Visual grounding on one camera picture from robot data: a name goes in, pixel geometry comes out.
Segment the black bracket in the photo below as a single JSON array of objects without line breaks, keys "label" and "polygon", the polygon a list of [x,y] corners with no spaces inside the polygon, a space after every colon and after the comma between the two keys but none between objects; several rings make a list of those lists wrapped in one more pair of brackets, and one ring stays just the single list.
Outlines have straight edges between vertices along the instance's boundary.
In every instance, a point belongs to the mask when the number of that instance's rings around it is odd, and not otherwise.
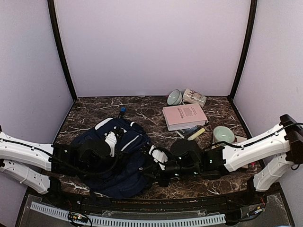
[{"label": "black bracket", "polygon": [[[280,124],[284,127],[297,123],[288,114],[281,116],[280,120]],[[285,132],[285,139],[290,144],[290,151],[286,153],[286,161],[292,161],[297,165],[303,164],[303,128],[300,125],[291,125],[285,128]]]}]

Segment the white wall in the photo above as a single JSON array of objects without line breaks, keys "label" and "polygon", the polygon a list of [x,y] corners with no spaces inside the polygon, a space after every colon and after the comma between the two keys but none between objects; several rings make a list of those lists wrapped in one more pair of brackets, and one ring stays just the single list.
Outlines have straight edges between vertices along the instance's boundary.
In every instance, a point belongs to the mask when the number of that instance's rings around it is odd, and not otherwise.
[{"label": "white wall", "polygon": [[[291,115],[303,122],[303,1],[259,1],[235,103],[253,136]],[[296,226],[303,226],[303,168],[281,179]]]},{"label": "white wall", "polygon": [[[8,135],[51,143],[72,99],[55,47],[47,1],[0,2],[0,125]],[[0,223],[15,226],[26,187],[0,173]]]},{"label": "white wall", "polygon": [[78,96],[230,93],[250,0],[56,1]]}]

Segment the dark marble surface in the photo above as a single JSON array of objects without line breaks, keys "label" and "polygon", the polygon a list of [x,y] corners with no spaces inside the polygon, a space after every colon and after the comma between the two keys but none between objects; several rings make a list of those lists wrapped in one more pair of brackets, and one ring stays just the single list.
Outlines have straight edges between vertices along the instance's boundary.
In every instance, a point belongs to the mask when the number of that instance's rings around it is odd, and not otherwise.
[{"label": "dark marble surface", "polygon": [[[84,133],[97,123],[108,117],[117,117],[121,107],[126,107],[125,118],[139,123],[150,136],[155,145],[170,148],[180,136],[168,131],[162,114],[166,106],[166,98],[162,96],[145,97],[89,97],[79,98],[69,113],[56,139],[58,143],[70,143],[75,137]],[[208,97],[203,108],[209,124],[206,131],[196,141],[200,148],[210,145],[212,132],[216,126],[229,127],[235,135],[245,137],[243,128],[225,97]],[[259,172],[258,163],[250,165],[247,170],[239,169],[218,180],[203,180],[199,176],[172,179],[169,187],[159,187],[155,183],[151,189],[135,199],[181,199],[194,198],[238,192],[246,189],[246,181]],[[64,175],[53,175],[60,179],[62,189],[66,192],[89,195],[89,188],[79,178]]]}]

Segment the pink book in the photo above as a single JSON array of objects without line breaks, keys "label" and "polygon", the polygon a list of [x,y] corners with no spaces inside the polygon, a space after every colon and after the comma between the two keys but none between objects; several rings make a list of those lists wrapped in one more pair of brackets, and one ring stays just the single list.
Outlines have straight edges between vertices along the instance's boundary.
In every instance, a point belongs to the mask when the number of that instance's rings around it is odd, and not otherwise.
[{"label": "pink book", "polygon": [[169,131],[188,129],[207,123],[207,117],[198,103],[168,106],[162,111]]}]

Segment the ceramic cup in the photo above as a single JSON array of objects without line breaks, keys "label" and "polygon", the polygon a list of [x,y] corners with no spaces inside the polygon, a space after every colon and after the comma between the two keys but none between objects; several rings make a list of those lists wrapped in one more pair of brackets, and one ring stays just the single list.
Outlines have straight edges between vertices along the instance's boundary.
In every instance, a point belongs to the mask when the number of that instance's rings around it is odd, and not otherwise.
[{"label": "ceramic cup", "polygon": [[206,97],[194,90],[186,89],[183,94],[183,104],[198,103],[203,108],[205,102],[206,102]]}]

